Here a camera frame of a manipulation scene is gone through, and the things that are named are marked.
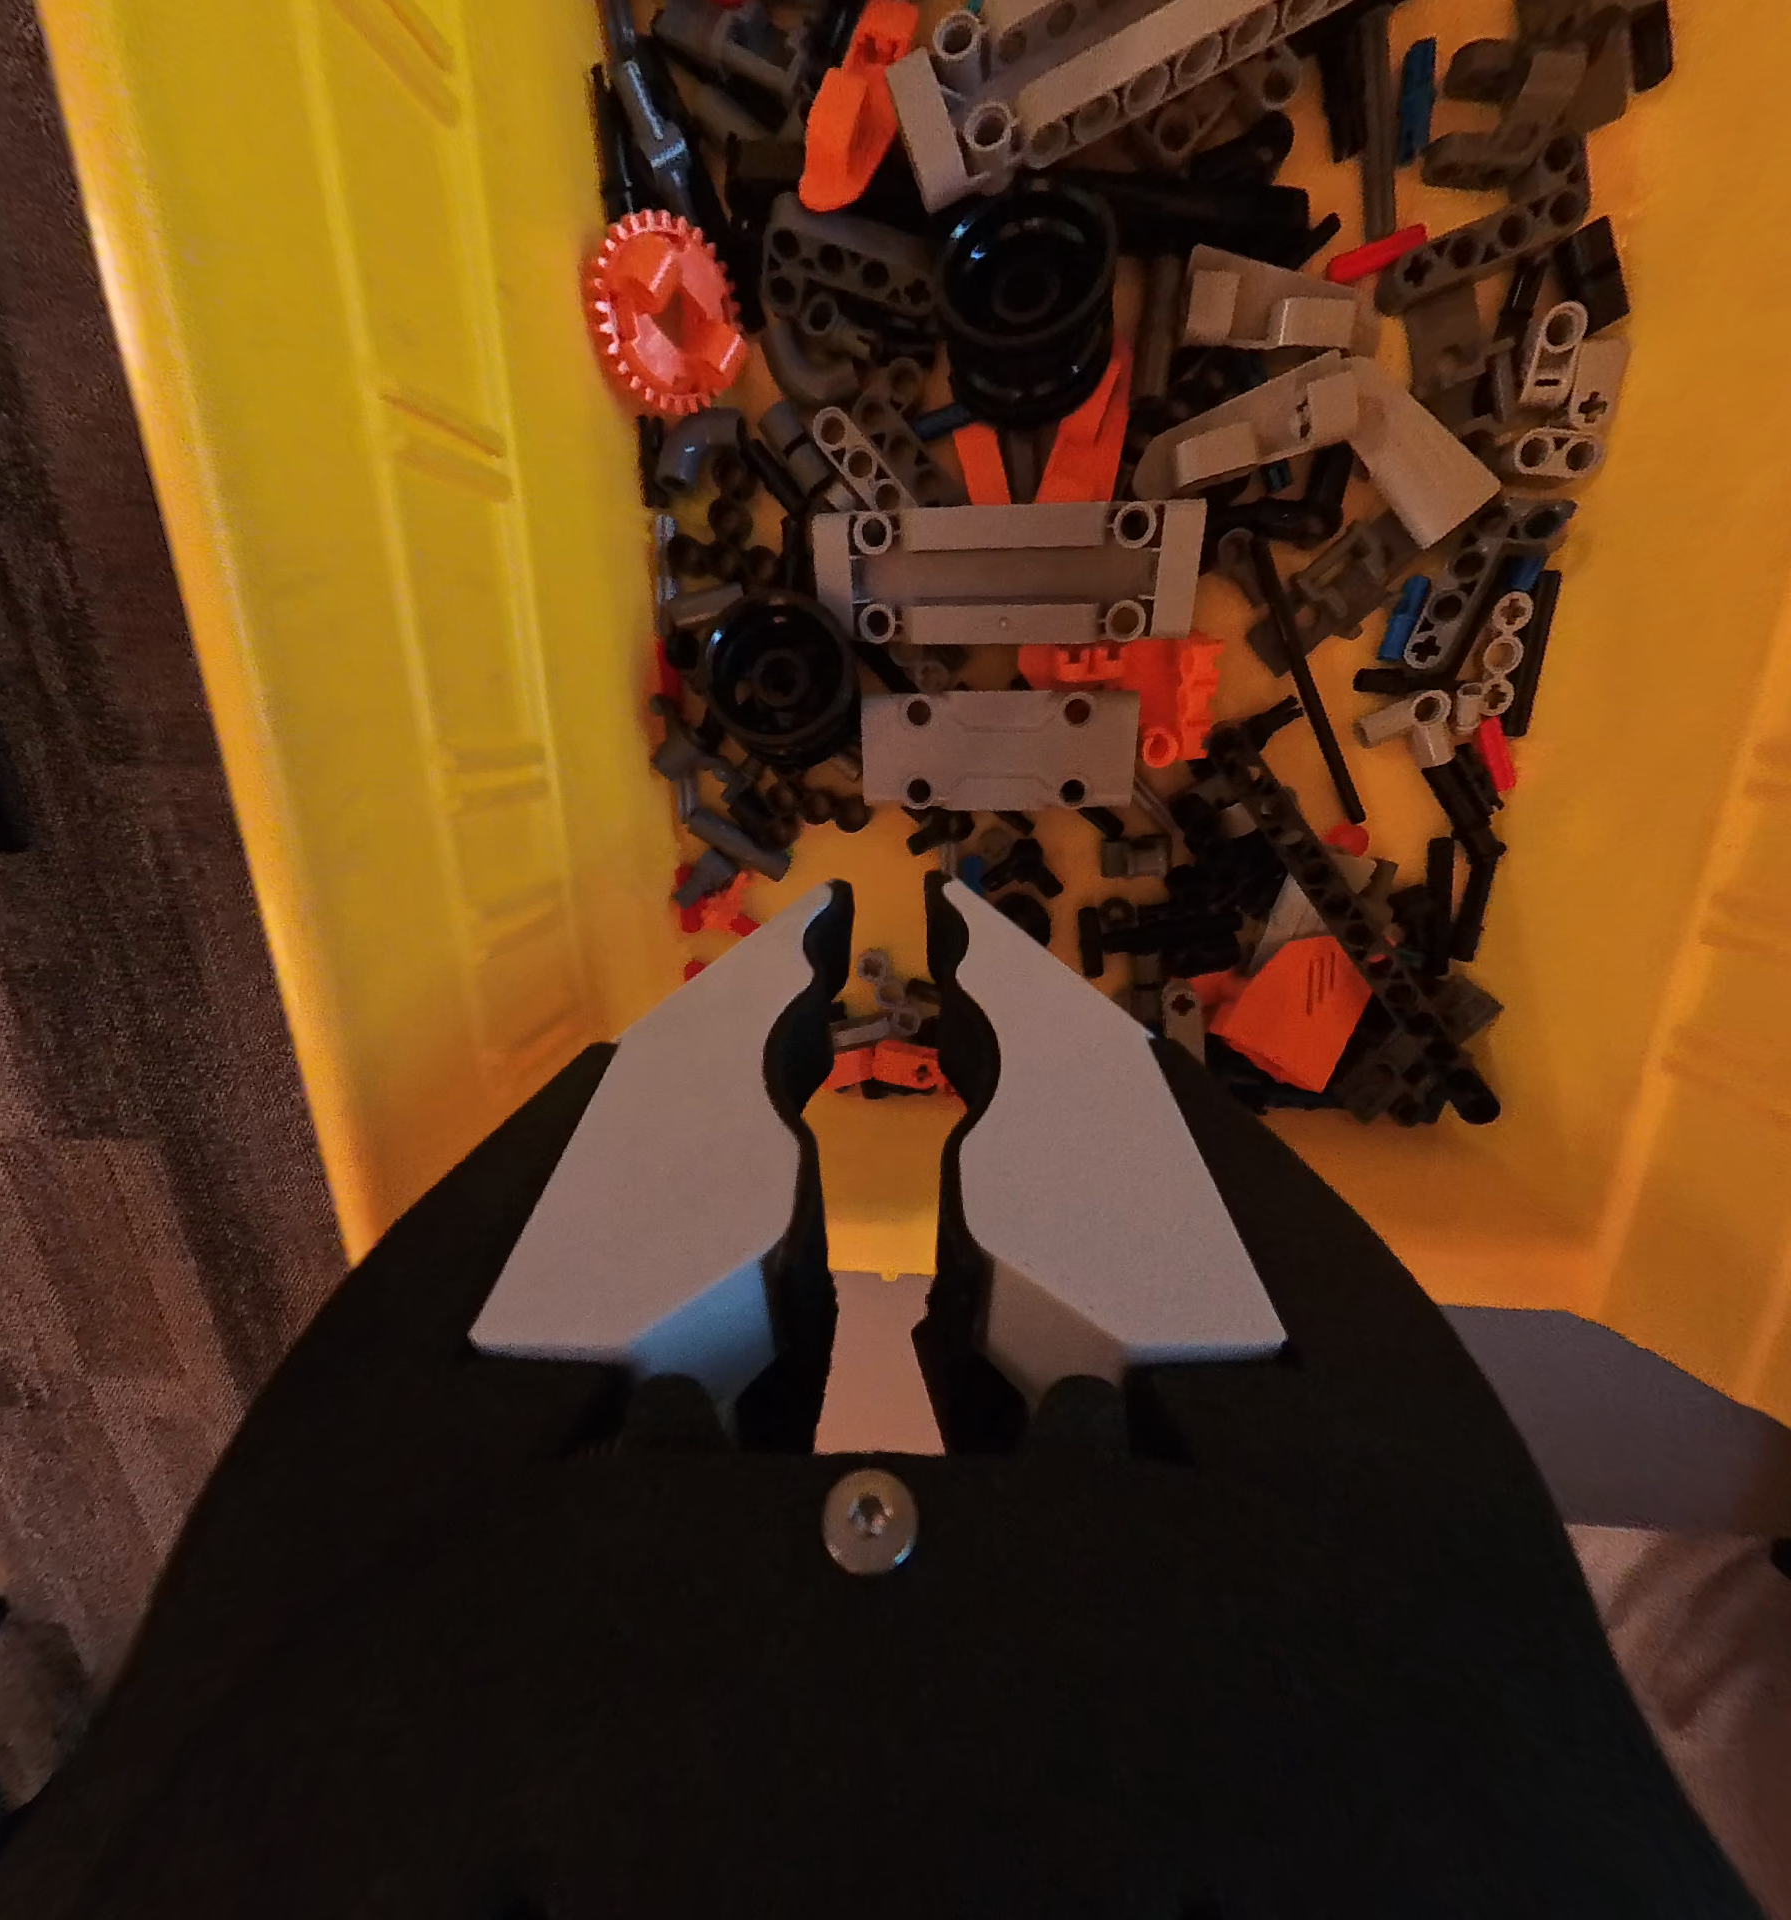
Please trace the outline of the grey plate with four holes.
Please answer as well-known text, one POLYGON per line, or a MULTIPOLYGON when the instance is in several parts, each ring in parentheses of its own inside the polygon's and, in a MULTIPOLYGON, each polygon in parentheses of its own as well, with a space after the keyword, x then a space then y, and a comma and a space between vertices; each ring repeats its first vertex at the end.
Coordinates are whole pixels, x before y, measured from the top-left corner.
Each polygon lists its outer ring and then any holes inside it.
POLYGON ((867 801, 968 811, 1129 801, 1133 690, 860 693, 857 718, 867 801))

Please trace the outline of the large grey frame piece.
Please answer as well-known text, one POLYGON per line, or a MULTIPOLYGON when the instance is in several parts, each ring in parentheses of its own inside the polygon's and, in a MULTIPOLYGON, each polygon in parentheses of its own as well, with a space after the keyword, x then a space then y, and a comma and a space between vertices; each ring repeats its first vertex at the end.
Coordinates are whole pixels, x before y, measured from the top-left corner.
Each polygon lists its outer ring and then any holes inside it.
POLYGON ((1343 4, 984 4, 888 68, 926 211, 1144 120, 1343 4))

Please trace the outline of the orange bracket piece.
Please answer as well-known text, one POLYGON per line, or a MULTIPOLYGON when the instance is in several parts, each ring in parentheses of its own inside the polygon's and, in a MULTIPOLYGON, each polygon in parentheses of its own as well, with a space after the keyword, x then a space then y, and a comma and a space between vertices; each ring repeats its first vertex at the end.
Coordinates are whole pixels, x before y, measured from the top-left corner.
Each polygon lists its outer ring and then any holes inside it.
POLYGON ((1201 756, 1214 724, 1218 635, 1144 635, 1095 646, 1023 646, 1028 687, 1064 693, 1129 690, 1140 697, 1140 760, 1150 770, 1201 756))

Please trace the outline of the grey rectangular frame piece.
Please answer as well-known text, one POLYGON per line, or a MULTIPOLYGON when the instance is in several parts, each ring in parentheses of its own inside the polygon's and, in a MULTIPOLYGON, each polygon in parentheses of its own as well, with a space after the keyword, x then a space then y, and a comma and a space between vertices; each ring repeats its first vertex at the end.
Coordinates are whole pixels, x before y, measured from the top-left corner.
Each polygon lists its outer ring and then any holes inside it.
POLYGON ((816 598, 867 641, 1181 640, 1204 513, 1201 499, 816 513, 816 598))

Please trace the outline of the yellow plastic bin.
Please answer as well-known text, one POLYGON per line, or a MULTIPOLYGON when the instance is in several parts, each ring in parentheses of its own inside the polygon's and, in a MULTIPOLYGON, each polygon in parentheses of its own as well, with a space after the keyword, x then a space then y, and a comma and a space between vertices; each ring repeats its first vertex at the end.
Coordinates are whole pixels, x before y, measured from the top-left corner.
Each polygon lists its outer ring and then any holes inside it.
MULTIPOLYGON (((44 4, 347 1247, 673 988, 594 4, 44 4)), ((1631 368, 1477 977, 1490 1126, 1277 1118, 1440 1296, 1791 1428, 1791 4, 1592 142, 1631 368)))

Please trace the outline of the orange panel piece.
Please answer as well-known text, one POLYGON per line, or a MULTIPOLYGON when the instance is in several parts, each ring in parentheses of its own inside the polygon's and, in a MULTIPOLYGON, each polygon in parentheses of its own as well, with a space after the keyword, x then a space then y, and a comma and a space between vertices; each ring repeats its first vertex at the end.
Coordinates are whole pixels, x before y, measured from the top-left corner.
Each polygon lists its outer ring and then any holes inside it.
POLYGON ((1372 988, 1330 933, 1285 943, 1207 1018, 1211 1037, 1277 1084, 1326 1092, 1372 988))

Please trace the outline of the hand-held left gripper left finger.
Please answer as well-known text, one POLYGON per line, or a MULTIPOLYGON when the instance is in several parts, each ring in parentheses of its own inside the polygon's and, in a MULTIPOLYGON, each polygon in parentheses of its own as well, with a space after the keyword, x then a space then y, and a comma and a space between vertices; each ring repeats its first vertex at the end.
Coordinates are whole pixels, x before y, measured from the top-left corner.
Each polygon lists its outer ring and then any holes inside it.
POLYGON ((471 1343, 696 1380, 756 1451, 811 1451, 834 1349, 819 1146, 856 891, 779 907, 631 1021, 471 1343))

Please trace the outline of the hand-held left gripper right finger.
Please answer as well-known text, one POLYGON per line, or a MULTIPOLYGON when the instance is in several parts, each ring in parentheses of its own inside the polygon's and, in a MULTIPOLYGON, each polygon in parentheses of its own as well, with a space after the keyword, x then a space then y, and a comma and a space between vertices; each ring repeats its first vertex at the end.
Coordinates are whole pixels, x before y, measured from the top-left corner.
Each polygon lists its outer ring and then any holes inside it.
POLYGON ((1012 1451, 1074 1376, 1266 1358, 1287 1329, 1150 1032, 955 878, 926 878, 942 1160, 916 1364, 951 1451, 1012 1451))

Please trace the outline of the black wheel hub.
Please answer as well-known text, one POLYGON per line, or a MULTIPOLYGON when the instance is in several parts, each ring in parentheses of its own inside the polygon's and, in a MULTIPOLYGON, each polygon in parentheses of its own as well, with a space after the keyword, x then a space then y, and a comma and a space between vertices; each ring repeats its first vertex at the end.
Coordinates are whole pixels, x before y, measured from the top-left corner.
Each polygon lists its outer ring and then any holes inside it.
POLYGON ((764 764, 807 774, 857 740, 857 660, 811 595, 738 595, 700 660, 706 715, 764 764))
POLYGON ((932 289, 955 403, 998 429, 1085 407, 1115 357, 1115 206, 1070 181, 984 196, 939 235, 932 289))

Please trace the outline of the orange gear wheel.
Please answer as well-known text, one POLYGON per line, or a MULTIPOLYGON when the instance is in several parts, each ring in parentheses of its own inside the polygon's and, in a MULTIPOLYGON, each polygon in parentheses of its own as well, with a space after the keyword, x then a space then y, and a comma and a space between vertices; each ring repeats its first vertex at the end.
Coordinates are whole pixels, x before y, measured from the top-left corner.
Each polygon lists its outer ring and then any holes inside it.
POLYGON ((609 381, 634 409, 711 409, 747 368, 734 281, 711 239, 668 211, 609 222, 584 278, 584 319, 609 381))

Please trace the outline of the pile of building bricks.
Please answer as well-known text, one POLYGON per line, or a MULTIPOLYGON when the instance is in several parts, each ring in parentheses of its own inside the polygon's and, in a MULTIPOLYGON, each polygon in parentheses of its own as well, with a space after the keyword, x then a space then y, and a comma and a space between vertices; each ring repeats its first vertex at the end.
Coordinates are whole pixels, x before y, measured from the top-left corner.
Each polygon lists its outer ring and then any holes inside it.
MULTIPOLYGON (((756 933, 747 888, 807 829, 906 817, 906 853, 1050 943, 1046 829, 1095 831, 1082 973, 1258 1114, 1487 1123, 1467 971, 1506 860, 1509 745, 1532 724, 1557 551, 1628 381, 1628 278, 1589 139, 1675 75, 1671 4, 1509 4, 1506 35, 1391 49, 1343 4, 1028 181, 1118 216, 1115 354, 1034 429, 951 389, 926 211, 888 68, 984 4, 601 4, 591 72, 609 222, 668 211, 734 281, 740 381, 634 409, 652 511, 657 747, 692 854, 684 933, 756 933), (704 641, 745 593, 816 598, 816 513, 1204 501, 1194 633, 1226 641, 1201 756, 1138 756, 1129 801, 867 801, 860 737, 791 774, 704 708, 704 641), (1372 988, 1298 1092, 1207 1018, 1285 943, 1330 933, 1372 988)), ((853 640, 860 693, 1028 687, 1023 646, 853 640)))

